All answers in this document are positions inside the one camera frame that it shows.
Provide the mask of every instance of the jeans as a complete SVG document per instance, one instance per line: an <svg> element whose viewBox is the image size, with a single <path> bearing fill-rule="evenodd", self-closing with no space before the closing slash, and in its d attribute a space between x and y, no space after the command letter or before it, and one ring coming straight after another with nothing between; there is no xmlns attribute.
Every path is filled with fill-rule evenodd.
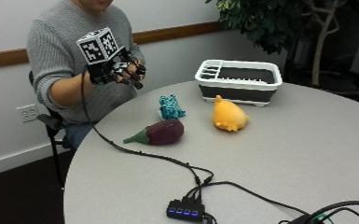
<svg viewBox="0 0 359 224"><path fill-rule="evenodd" d="M91 125L89 123L81 124L68 124L65 127L66 130L66 141L77 150L85 136L87 135L89 131L91 130Z"/></svg>

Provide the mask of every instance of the person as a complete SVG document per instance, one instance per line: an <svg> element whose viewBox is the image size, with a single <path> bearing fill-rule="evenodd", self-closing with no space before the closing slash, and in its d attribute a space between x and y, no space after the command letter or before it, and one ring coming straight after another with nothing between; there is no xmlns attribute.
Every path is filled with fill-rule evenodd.
<svg viewBox="0 0 359 224"><path fill-rule="evenodd" d="M85 71L85 57L75 41L89 32L107 27L118 46L123 46L135 64L145 64L139 47L133 43L131 26L113 0L60 0L32 21L28 31L28 60L33 74L33 90L40 104L56 111L66 125L66 141L77 148L91 123L137 95L131 85L117 80L93 85ZM137 67L127 66L133 73Z"/></svg>

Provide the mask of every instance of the purple eggplant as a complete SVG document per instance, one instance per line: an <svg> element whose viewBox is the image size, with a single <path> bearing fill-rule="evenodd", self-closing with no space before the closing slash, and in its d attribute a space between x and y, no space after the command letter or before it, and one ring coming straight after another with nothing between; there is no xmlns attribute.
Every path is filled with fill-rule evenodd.
<svg viewBox="0 0 359 224"><path fill-rule="evenodd" d="M146 126L137 134L123 139L125 143L139 142L149 145L163 145L179 140L183 127L178 119L166 119Z"/></svg>

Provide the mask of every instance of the wall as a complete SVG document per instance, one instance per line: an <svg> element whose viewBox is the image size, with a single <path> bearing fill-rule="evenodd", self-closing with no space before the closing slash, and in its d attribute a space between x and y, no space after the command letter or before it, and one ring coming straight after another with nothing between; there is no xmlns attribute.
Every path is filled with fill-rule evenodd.
<svg viewBox="0 0 359 224"><path fill-rule="evenodd" d="M28 20L50 2L54 1L14 0L4 3L5 11L0 8L0 36L9 38L6 41L0 39L0 50L25 46ZM204 6L203 1L115 0L114 4L127 12L134 32L216 20L214 4ZM146 57L147 76L139 94L194 80L203 60L240 57L242 60L276 63L283 69L285 56L267 56L260 49L254 49L252 43L236 31L143 44L141 49ZM0 172L50 156L44 125L38 120L21 123L16 111L18 106L36 104L40 111L46 112L37 104L28 84L28 70L28 64L0 67Z"/></svg>

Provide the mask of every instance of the teal plush toy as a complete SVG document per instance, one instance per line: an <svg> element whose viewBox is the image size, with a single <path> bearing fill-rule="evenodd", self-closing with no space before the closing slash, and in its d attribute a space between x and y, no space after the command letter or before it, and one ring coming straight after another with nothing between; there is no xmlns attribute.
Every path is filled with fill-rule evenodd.
<svg viewBox="0 0 359 224"><path fill-rule="evenodd" d="M178 119L184 116L186 112L179 109L179 103L174 94L170 94L168 96L161 96L159 104L162 119Z"/></svg>

